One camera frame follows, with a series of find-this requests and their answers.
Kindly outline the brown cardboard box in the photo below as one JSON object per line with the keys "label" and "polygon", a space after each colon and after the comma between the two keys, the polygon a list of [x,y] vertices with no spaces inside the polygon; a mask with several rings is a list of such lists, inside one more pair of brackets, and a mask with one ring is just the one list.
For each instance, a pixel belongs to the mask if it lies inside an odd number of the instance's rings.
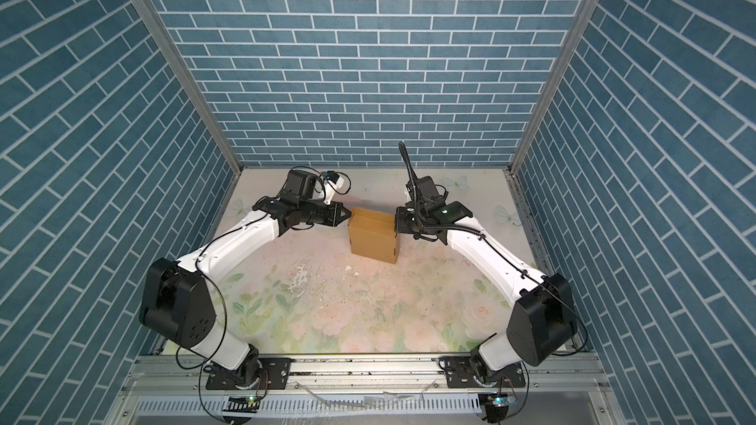
{"label": "brown cardboard box", "polygon": [[396,216],[364,208],[352,209],[348,221],[350,251],[394,265],[399,257],[399,235],[396,231]]}

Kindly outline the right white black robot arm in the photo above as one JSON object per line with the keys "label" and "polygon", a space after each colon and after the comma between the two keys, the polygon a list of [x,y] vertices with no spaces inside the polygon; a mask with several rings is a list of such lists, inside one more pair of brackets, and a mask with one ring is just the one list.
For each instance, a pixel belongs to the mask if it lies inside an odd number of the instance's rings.
{"label": "right white black robot arm", "polygon": [[429,176],[409,173],[409,200],[396,210],[395,230],[438,241],[478,268],[511,307],[506,328],[471,351],[476,379],[491,383],[516,363],[538,366],[578,334],[570,283],[528,265],[494,239],[459,202],[449,203]]}

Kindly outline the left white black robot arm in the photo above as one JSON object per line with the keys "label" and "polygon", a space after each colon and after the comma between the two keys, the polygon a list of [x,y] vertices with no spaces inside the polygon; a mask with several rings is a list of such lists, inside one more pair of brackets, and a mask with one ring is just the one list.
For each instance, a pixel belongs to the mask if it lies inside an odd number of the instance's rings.
{"label": "left white black robot arm", "polygon": [[296,166],[278,194],[260,198],[233,228],[175,261],[157,259],[148,269],[140,323],[230,375],[238,389],[258,381],[257,348],[228,330],[221,280],[265,244],[295,228],[335,227],[352,215],[336,196],[352,188],[340,171]]}

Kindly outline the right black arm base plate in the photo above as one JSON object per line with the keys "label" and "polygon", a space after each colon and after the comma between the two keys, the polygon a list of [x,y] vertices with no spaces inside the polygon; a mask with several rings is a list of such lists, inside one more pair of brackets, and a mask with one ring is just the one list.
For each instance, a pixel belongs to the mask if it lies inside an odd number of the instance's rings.
{"label": "right black arm base plate", "polygon": [[519,389],[527,385],[525,371],[519,363],[492,371],[480,358],[465,354],[440,356],[436,364],[449,389]]}

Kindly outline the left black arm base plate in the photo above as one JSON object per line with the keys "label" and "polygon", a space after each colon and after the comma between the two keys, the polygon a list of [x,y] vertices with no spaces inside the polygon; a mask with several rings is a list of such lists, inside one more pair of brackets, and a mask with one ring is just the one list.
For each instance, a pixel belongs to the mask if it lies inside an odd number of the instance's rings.
{"label": "left black arm base plate", "polygon": [[289,381],[293,360],[286,357],[255,357],[230,371],[211,363],[204,368],[208,374],[208,391],[271,391],[284,390]]}

